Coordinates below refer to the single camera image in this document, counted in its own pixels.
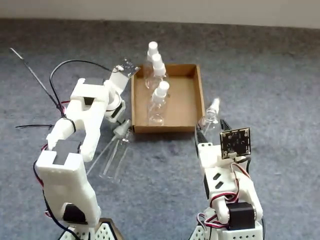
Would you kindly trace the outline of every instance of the cardboard box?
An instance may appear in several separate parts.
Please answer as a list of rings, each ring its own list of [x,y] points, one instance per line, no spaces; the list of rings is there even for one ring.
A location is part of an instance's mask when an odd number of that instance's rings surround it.
[[[152,93],[143,68],[131,79],[132,126],[135,133],[193,132],[205,114],[200,68],[195,64],[166,64],[170,88],[163,126],[149,126],[147,105]]]

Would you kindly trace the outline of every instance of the white wall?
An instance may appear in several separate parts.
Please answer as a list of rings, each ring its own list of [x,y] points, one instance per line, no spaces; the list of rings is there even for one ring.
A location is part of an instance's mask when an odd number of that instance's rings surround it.
[[[0,0],[0,18],[320,28],[320,0]]]

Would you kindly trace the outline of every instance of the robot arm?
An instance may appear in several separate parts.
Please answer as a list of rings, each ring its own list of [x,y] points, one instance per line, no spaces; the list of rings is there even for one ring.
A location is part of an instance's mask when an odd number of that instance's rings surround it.
[[[118,75],[122,80],[121,73],[112,73],[112,75]],[[123,89],[119,89],[111,80],[98,83],[85,78],[78,80],[70,96],[70,103],[64,112],[66,118],[59,119],[46,138],[49,150],[52,151],[58,140],[65,140],[72,135],[75,129],[85,130],[86,135],[80,146],[80,154],[85,162],[93,159],[100,138],[100,126],[105,115],[109,115],[110,122],[115,122],[125,108],[120,96]]]
[[[245,131],[245,143],[238,141],[241,137],[244,139]],[[198,131],[196,138],[199,139],[200,135]],[[199,142],[196,139],[209,207],[199,213],[199,225],[190,239],[203,236],[200,239],[262,240],[263,227],[258,221],[262,220],[263,210],[253,181],[237,163],[244,162],[244,155],[250,154],[250,129],[222,132],[220,136],[221,145],[206,142],[203,136]]]
[[[65,109],[47,136],[47,150],[36,161],[43,181],[45,199],[54,217],[95,239],[95,227],[101,217],[95,191],[88,182],[84,162],[93,159],[104,118],[122,122],[126,105],[121,93],[129,78],[139,70],[125,59],[109,80],[80,78]],[[83,142],[67,140],[77,130],[85,130]]]

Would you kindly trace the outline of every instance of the plastic bottle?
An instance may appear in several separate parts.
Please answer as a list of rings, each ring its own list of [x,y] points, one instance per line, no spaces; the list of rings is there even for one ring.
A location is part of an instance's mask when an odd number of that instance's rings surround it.
[[[199,126],[206,140],[213,145],[220,145],[220,132],[222,131],[219,120],[220,99],[215,98],[209,108],[205,110],[204,117],[199,121]]]
[[[145,86],[149,89],[150,88],[150,78],[154,75],[154,68],[152,62],[152,56],[154,54],[158,54],[158,43],[155,41],[149,42],[148,52],[146,54],[146,61],[143,64],[143,78],[145,81]]]
[[[161,81],[154,90],[147,106],[148,124],[163,126],[165,124],[164,113],[166,110],[166,96],[170,85],[167,81]]]
[[[167,70],[159,53],[152,55],[153,76],[149,79],[149,89],[153,93],[161,81],[168,82]]]

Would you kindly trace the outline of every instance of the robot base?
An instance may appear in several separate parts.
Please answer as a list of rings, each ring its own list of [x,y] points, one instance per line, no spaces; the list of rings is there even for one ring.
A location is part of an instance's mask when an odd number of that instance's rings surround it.
[[[74,232],[81,240],[89,239],[88,233]],[[95,238],[91,237],[91,240],[123,240],[123,237],[119,230],[116,228],[112,219],[101,218],[98,226],[95,228]],[[75,240],[71,233],[64,231],[58,240]]]
[[[242,230],[227,230],[225,228],[216,229],[207,227],[207,231],[202,226],[195,227],[189,240],[262,240],[263,228],[259,222],[255,222],[255,228]]]

